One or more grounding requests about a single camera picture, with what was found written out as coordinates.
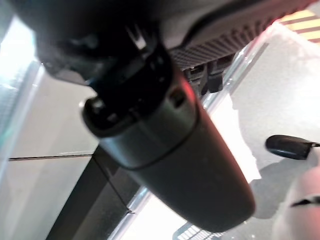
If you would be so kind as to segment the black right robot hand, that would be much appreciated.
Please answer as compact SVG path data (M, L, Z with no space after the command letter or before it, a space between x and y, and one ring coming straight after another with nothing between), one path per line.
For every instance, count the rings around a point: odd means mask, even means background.
M210 232L252 191L184 70L232 55L309 0L10 0L54 78L92 88L82 119L134 180Z

